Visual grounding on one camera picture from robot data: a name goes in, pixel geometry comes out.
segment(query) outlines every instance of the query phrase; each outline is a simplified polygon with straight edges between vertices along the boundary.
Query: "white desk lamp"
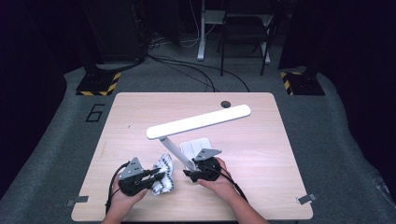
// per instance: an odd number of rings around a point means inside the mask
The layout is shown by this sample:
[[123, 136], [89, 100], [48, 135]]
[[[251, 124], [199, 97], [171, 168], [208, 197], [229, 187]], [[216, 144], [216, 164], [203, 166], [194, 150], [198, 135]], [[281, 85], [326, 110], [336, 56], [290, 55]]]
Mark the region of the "white desk lamp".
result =
[[168, 148], [186, 167], [194, 171], [196, 170], [194, 162], [191, 160], [203, 149], [211, 149], [209, 139], [201, 138], [184, 142], [180, 145], [181, 150], [168, 138], [168, 136], [178, 133], [184, 133], [215, 124], [241, 119], [249, 116], [251, 113], [248, 105], [238, 105], [215, 112], [191, 117], [188, 119], [180, 119], [177, 121], [156, 125], [147, 129], [147, 137], [150, 140], [160, 139], [163, 145]]

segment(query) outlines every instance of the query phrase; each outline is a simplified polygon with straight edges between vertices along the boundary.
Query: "human hand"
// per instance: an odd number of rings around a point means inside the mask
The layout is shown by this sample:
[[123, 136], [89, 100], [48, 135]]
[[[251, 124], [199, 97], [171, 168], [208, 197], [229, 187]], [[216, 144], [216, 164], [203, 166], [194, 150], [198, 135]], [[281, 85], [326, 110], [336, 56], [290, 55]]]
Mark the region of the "human hand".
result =
[[[222, 167], [221, 173], [231, 178], [230, 173], [228, 173], [227, 171], [225, 162], [217, 157], [215, 159], [219, 162], [219, 165]], [[238, 192], [235, 190], [230, 180], [228, 180], [222, 175], [220, 175], [219, 178], [215, 181], [198, 179], [197, 182], [198, 184], [204, 186], [205, 188], [212, 189], [226, 203], [228, 203], [232, 197], [240, 196]]]
[[116, 175], [113, 184], [113, 197], [111, 198], [110, 209], [108, 210], [103, 224], [107, 223], [121, 223], [122, 220], [128, 215], [134, 205], [142, 200], [148, 189], [142, 189], [135, 196], [128, 196], [120, 191], [119, 176]]

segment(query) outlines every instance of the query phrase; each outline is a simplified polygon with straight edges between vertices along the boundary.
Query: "black-and-white patterned object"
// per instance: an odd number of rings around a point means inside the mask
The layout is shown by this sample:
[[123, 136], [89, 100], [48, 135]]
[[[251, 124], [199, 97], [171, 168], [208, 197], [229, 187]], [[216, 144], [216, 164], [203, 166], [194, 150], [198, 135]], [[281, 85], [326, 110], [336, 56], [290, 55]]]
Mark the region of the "black-and-white patterned object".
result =
[[174, 188], [173, 183], [173, 163], [172, 158], [169, 154], [163, 154], [161, 158], [152, 167], [153, 169], [160, 168], [158, 173], [165, 173], [162, 180], [154, 182], [151, 187], [154, 195], [166, 193], [172, 191]]

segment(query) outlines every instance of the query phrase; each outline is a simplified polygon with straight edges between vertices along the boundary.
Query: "office chair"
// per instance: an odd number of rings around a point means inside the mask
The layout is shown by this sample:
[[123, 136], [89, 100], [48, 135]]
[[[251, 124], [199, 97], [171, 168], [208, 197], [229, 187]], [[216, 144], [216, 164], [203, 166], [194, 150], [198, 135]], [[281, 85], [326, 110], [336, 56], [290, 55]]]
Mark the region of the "office chair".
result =
[[[262, 76], [265, 58], [279, 22], [280, 9], [278, 0], [232, 0], [230, 2], [225, 10], [218, 44], [218, 52], [221, 47], [221, 76], [223, 76], [224, 45], [255, 44], [254, 52], [260, 44], [265, 42]], [[262, 19], [257, 15], [271, 15], [271, 20], [263, 24]]]

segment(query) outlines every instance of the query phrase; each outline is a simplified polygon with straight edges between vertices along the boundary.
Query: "black speaker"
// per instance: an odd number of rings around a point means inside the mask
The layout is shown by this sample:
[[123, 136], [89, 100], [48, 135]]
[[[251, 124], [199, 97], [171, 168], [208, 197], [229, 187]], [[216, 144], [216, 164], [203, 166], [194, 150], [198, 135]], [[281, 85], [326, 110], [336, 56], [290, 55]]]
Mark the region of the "black speaker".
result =
[[140, 1], [81, 0], [104, 62], [143, 61], [147, 53]]

